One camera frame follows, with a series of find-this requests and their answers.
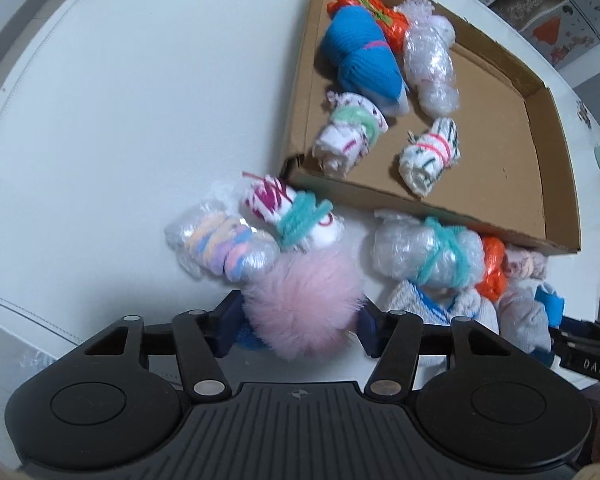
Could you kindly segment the lilac cloth cream tie bundle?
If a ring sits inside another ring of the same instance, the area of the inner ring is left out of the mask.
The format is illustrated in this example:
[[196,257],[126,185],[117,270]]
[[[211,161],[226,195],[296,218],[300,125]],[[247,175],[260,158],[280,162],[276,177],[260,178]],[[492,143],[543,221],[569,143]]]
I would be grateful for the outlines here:
[[547,274],[547,256],[536,250],[507,245],[503,271],[506,278],[514,281],[543,281]]

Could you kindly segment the pink fluffy pompom bundle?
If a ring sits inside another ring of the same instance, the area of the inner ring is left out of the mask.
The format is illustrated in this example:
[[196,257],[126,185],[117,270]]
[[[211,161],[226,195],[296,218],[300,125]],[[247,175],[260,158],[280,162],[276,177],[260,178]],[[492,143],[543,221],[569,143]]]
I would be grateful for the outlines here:
[[285,252],[242,294],[256,335],[287,361],[340,351],[365,299],[360,269],[339,246]]

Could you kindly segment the magenta white sock teal tie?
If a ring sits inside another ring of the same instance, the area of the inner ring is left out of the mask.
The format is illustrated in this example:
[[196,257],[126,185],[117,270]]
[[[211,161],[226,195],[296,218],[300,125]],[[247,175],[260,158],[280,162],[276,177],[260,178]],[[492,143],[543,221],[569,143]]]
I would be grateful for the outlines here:
[[343,220],[329,200],[310,191],[296,191],[278,177],[242,174],[249,180],[244,203],[251,213],[274,231],[281,248],[308,252],[341,240]]

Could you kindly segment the grey sock bundle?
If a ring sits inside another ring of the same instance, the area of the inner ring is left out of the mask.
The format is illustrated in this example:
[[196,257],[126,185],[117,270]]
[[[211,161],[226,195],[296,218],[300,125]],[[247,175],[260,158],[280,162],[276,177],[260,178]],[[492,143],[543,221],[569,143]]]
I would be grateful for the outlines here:
[[524,353],[550,353],[552,338],[544,306],[528,288],[506,289],[496,306],[500,335]]

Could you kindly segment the orange plastic bundle on table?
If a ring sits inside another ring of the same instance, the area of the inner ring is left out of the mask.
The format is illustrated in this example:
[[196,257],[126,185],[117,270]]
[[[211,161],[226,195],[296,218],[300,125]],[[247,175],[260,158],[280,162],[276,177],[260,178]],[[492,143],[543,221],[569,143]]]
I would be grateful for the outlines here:
[[481,240],[484,252],[484,277],[476,285],[476,289],[484,298],[497,302],[507,288],[507,278],[503,270],[505,245],[494,236],[484,236]]

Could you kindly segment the white blue knit sock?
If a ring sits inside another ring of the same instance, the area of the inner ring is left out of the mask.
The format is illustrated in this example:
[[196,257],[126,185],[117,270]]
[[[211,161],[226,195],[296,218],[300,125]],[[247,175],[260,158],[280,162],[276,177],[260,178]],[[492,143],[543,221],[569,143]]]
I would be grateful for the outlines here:
[[418,315],[429,325],[449,326],[453,318],[471,318],[498,333],[498,317],[494,305],[474,288],[465,289],[451,299],[441,301],[430,298],[426,292],[410,281],[403,281],[393,289],[386,311],[401,310]]

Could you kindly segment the bubble wrap pastel tie bundle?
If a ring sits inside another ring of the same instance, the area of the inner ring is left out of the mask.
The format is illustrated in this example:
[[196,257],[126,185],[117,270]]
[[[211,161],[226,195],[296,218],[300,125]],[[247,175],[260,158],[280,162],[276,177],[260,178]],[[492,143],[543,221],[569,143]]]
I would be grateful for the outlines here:
[[187,209],[164,228],[166,244],[193,278],[213,275],[247,283],[272,268],[280,256],[275,238],[258,230],[218,200]]

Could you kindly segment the bubble wrap teal tie bundle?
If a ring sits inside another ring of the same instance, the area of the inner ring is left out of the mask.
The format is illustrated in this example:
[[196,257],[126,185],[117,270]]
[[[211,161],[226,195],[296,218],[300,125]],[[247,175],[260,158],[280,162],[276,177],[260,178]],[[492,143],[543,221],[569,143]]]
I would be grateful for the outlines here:
[[444,226],[437,218],[419,220],[381,209],[374,234],[373,267],[396,281],[462,290],[484,278],[486,264],[479,234],[464,226]]

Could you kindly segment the white sock pink tie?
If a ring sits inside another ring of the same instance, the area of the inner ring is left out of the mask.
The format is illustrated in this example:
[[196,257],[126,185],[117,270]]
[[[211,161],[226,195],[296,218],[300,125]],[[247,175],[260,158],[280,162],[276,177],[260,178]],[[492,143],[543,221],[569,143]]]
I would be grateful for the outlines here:
[[457,125],[451,118],[437,118],[430,129],[414,136],[399,156],[399,174],[408,189],[426,197],[445,170],[460,161]]

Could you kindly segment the white sock green tie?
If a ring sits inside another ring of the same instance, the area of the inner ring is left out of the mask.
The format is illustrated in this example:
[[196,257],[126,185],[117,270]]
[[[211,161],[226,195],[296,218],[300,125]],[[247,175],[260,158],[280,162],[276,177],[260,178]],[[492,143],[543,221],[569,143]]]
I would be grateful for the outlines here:
[[326,93],[330,115],[312,145],[312,156],[324,174],[343,178],[375,146],[389,126],[380,109],[352,92]]

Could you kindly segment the brown cardboard box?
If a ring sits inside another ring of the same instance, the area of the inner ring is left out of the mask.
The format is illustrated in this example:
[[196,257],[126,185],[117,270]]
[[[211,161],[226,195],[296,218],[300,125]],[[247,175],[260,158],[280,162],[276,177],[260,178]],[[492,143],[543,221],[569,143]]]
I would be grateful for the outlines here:
[[322,173],[311,146],[327,120],[325,94],[335,79],[318,50],[332,1],[309,3],[284,179],[335,203],[434,216],[547,255],[578,252],[577,190],[550,88],[513,53],[458,15],[451,16],[456,31],[451,55],[460,89],[460,109],[454,116],[460,162],[442,174],[427,197],[417,198],[408,190],[398,173],[398,156],[408,135],[423,132],[429,124],[413,108],[391,125],[347,177]]

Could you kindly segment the bubble wrap bundle in box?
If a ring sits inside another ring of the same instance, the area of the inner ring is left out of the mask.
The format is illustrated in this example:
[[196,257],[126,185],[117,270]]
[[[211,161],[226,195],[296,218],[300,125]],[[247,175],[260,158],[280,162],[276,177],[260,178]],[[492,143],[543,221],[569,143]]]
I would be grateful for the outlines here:
[[405,0],[394,10],[407,21],[403,69],[416,90],[420,109],[431,118],[448,117],[460,108],[460,92],[451,48],[455,29],[443,15],[434,13],[429,0]]

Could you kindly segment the blue sock roll in box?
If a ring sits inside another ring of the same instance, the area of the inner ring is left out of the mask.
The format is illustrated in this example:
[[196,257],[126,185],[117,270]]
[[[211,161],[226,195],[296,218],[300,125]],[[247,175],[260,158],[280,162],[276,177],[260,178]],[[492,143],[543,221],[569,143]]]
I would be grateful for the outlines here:
[[344,91],[365,96],[387,117],[410,112],[410,89],[373,15],[362,6],[344,6],[332,17],[320,45],[336,68]]

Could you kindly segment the orange plastic bundle in box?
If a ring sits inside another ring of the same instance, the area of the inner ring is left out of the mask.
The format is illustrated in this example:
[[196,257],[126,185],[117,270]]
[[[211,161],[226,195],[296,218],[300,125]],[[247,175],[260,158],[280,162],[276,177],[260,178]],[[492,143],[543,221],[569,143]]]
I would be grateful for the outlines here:
[[382,0],[335,0],[327,5],[327,13],[332,18],[344,6],[362,6],[370,12],[384,33],[391,51],[394,54],[403,51],[410,21],[402,12],[390,9]]

